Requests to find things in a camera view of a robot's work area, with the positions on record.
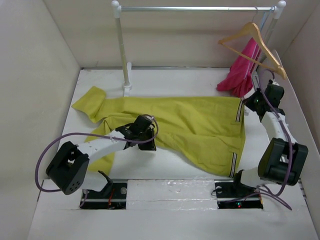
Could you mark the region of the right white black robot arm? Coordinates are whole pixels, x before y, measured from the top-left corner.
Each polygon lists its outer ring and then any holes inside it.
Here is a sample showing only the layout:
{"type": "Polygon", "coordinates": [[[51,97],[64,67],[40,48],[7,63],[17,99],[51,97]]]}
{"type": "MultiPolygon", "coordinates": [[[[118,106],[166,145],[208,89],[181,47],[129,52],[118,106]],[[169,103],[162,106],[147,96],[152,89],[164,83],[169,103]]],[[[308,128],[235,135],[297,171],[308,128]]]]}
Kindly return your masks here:
{"type": "Polygon", "coordinates": [[[309,150],[290,133],[286,114],[279,108],[284,93],[283,87],[270,82],[264,91],[258,88],[244,100],[244,105],[259,116],[269,144],[257,167],[242,169],[234,176],[231,191],[237,197],[265,184],[294,186],[300,178],[309,150]]]}

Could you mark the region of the yellow-green trousers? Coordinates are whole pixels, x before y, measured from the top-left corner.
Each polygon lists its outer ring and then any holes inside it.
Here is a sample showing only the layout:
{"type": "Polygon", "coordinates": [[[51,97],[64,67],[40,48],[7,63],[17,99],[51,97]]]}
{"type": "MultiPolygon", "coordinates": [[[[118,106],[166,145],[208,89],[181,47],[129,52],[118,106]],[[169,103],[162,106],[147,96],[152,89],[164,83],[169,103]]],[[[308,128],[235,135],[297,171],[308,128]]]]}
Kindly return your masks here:
{"type": "Polygon", "coordinates": [[[94,86],[72,107],[98,124],[88,141],[147,114],[154,116],[159,125],[157,147],[180,152],[213,175],[232,178],[240,164],[246,140],[244,104],[240,98],[107,98],[104,90],[94,86]]]}

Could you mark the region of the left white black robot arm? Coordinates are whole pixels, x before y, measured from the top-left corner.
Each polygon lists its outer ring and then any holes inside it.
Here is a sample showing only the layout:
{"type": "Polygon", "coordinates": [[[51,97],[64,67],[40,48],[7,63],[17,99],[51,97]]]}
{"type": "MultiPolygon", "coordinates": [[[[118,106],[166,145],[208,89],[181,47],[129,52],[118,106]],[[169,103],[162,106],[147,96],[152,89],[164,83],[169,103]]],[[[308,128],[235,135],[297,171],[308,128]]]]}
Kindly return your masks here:
{"type": "Polygon", "coordinates": [[[59,191],[67,196],[77,190],[86,190],[107,198],[111,194],[113,180],[102,170],[90,171],[89,165],[134,146],[141,151],[156,151],[158,132],[159,125],[153,116],[139,115],[134,122],[119,126],[107,135],[95,134],[94,140],[79,145],[65,142],[45,172],[59,191]]]}

